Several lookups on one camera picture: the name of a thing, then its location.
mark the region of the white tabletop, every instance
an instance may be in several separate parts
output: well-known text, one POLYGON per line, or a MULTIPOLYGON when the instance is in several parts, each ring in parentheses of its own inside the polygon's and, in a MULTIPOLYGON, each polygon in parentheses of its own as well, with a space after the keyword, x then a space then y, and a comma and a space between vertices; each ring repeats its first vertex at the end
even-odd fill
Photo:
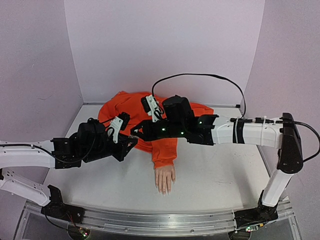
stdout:
MULTIPOLYGON (((97 118, 101 105, 84 105, 67 137, 80 123, 97 118)), ((236 108, 216 114, 240 116, 236 108)), ((112 156, 80 168, 50 169, 46 185, 58 187, 65 203, 128 212, 206 212, 256 207, 269 176, 255 145, 204 146, 178 140, 176 182, 163 197, 155 185, 149 153, 132 149, 123 162, 112 156)))

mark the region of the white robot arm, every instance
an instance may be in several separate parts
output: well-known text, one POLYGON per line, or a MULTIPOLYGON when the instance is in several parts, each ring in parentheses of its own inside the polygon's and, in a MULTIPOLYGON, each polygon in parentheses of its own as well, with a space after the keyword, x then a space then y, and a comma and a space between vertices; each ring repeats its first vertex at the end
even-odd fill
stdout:
MULTIPOLYGON (((141 102, 144 105, 149 104, 149 101, 144 99, 141 102)), ((297 122, 294 122, 290 113, 272 119, 230 118, 216 114, 195 117, 188 99, 177 95, 166 99, 162 105, 166 119, 154 116, 152 119, 156 118, 156 121, 144 120, 131 129, 131 134, 144 141, 186 138, 191 144, 252 144, 278 149, 277 167, 261 193, 258 207, 235 212, 235 220, 238 229, 243 229, 278 218, 279 198, 291 177, 298 173, 304 164, 297 122)))
POLYGON ((82 161, 88 163, 109 156, 121 162, 138 142, 136 138, 120 133, 129 120, 128 114, 121 113, 106 128, 103 123, 90 118, 81 123, 78 131, 69 138, 33 143, 0 141, 0 190, 37 203, 43 207, 42 213, 54 218, 60 218, 68 211, 79 223, 83 208, 64 204, 58 188, 22 177, 15 173, 14 167, 68 169, 80 167, 82 161))

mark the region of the orange hoodie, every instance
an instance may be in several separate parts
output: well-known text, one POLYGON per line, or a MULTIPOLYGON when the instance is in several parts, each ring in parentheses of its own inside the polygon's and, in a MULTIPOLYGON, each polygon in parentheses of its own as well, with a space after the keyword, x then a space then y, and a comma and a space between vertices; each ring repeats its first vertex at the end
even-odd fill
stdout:
MULTIPOLYGON (((141 104, 141 98, 149 95, 151 95, 149 92, 127 93, 121 91, 103 105, 99 112, 98 120, 104 122, 118 116, 122 112, 129 114, 130 121, 125 130, 121 131, 121 133, 129 136, 131 128, 143 120, 152 119, 152 117, 145 112, 141 104)), ((165 99, 166 98, 164 97, 156 96, 156 100, 159 101, 161 105, 165 99)), ((207 106, 198 103, 190 103, 190 105, 196 117, 214 113, 213 109, 207 106)), ((135 147, 139 150, 151 153, 154 168, 160 168, 174 164, 174 160, 177 158, 177 144, 178 140, 176 138, 164 138, 150 142, 139 139, 135 147)))

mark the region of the white bracket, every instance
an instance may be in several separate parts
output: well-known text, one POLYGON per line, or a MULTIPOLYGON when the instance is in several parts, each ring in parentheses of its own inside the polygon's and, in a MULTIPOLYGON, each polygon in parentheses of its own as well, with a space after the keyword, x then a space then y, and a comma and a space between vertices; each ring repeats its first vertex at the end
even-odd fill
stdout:
POLYGON ((120 132, 120 129, 121 129, 121 126, 122 126, 123 122, 124 121, 121 118, 116 116, 112 120, 110 126, 108 127, 108 129, 106 131, 108 136, 113 135, 113 142, 115 144, 118 143, 118 136, 119 136, 119 132, 120 132))
POLYGON ((15 174, 10 168, 3 168, 2 176, 3 180, 0 180, 0 190, 5 190, 31 200, 42 207, 50 202, 51 194, 47 186, 15 174))
POLYGON ((145 99, 150 107, 150 111, 147 113, 149 116, 152 116, 152 122, 155 123, 155 122, 161 120, 155 115, 156 111, 159 112, 159 115, 161 113, 161 110, 159 108, 159 103, 156 101, 156 98, 154 96, 150 95, 150 96, 146 96, 145 99))

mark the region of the black cable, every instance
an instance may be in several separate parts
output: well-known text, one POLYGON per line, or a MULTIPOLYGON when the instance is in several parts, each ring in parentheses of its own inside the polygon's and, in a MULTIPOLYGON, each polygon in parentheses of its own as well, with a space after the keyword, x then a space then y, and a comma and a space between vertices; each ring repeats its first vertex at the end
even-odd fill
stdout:
POLYGON ((62 227, 62 226, 59 226, 59 225, 53 223, 52 221, 49 220, 49 218, 48 218, 48 216, 47 216, 47 214, 46 214, 46 211, 44 211, 44 216, 45 216, 45 219, 46 219, 50 224, 52 224, 53 226, 55 226, 55 227, 57 227, 57 228, 59 228, 59 229, 66 230, 67 232, 74 232, 74 233, 76 233, 76 234, 79 234, 79 233, 80 233, 80 232, 78 232, 78 231, 74 231, 74 230, 72 230, 72 229, 67 229, 67 228, 64 228, 64 227, 62 227))
POLYGON ((306 123, 304 123, 304 122, 300 122, 300 121, 276 121, 275 122, 276 124, 295 124, 295 125, 301 125, 301 126, 303 126, 303 127, 306 127, 306 128, 308 128, 308 129, 310 129, 314 134, 315 134, 315 136, 318 138, 318 141, 319 141, 319 149, 318 149, 318 151, 315 153, 315 154, 313 154, 312 156, 310 156, 310 157, 308 157, 308 158, 306 158, 305 160, 303 160, 303 162, 305 163, 305 162, 307 162, 307 161, 309 161, 309 160, 311 160, 311 159, 313 159, 313 158, 315 158, 316 156, 318 156, 319 154, 320 154, 320 135, 319 135, 319 133, 312 127, 312 126, 310 126, 310 125, 308 125, 308 124, 306 124, 306 123))
POLYGON ((74 220, 72 219, 72 216, 68 213, 66 213, 66 215, 68 216, 68 218, 70 219, 71 223, 73 224, 73 226, 79 231, 79 233, 81 234, 80 232, 80 228, 74 223, 74 220))
POLYGON ((159 120, 163 120, 163 118, 162 118, 162 116, 161 116, 161 114, 163 114, 163 113, 161 113, 161 111, 155 110, 155 111, 153 112, 153 114, 154 114, 159 120))
POLYGON ((46 213, 44 213, 44 216, 45 216, 45 218, 47 219, 47 221, 48 221, 50 224, 52 224, 53 226, 55 226, 55 227, 57 227, 57 228, 59 228, 59 229, 63 229, 63 230, 68 231, 68 229, 66 229, 66 228, 64 228, 64 227, 62 227, 62 226, 59 226, 59 225, 53 223, 52 221, 50 221, 46 213))
POLYGON ((92 145, 91 145, 89 151, 86 153, 86 155, 84 157, 82 157, 81 159, 78 159, 76 161, 64 161, 64 160, 61 160, 61 159, 57 158, 56 156, 54 156, 48 150, 46 150, 46 149, 44 149, 44 148, 42 148, 40 146, 33 145, 33 144, 27 144, 27 143, 1 144, 0 147, 3 147, 3 148, 4 147, 30 147, 30 148, 35 148, 35 149, 39 149, 41 151, 44 151, 46 154, 50 155, 51 157, 53 157, 54 159, 56 159, 59 162, 62 162, 62 163, 65 163, 65 164, 74 164, 74 163, 81 162, 83 159, 85 159, 90 154, 90 152, 92 151, 92 149, 93 149, 93 147, 95 145, 95 141, 96 141, 96 137, 94 137, 92 145))
POLYGON ((167 80, 167 79, 172 79, 172 78, 175 78, 175 77, 178 77, 178 76, 183 76, 183 75, 208 76, 208 77, 213 77, 213 78, 225 80, 225 81, 228 81, 229 83, 232 83, 233 85, 235 85, 235 86, 239 89, 239 91, 240 91, 240 93, 241 93, 241 95, 242 95, 242 97, 243 97, 244 110, 243 110, 243 114, 242 114, 242 116, 241 116, 241 119, 244 118, 244 116, 245 116, 245 114, 246 114, 246 111, 247 111, 247 104, 246 104, 246 100, 245 100, 245 95, 244 95, 242 89, 239 87, 238 84, 236 84, 235 82, 231 81, 230 79, 228 79, 228 78, 226 78, 226 77, 224 77, 224 76, 219 76, 219 75, 215 75, 215 74, 208 74, 208 73, 180 73, 180 74, 176 74, 176 75, 172 75, 172 76, 167 76, 167 77, 165 77, 165 78, 162 78, 162 79, 156 81, 156 82, 153 84, 153 86, 152 86, 152 96, 155 97, 154 89, 155 89, 155 86, 156 86, 158 83, 160 83, 160 82, 162 82, 162 81, 164 81, 164 80, 167 80))
POLYGON ((108 120, 106 120, 106 121, 100 122, 100 123, 101 123, 101 124, 105 124, 105 123, 107 123, 107 122, 110 122, 112 119, 114 119, 114 117, 113 117, 113 118, 110 118, 110 119, 108 119, 108 120))

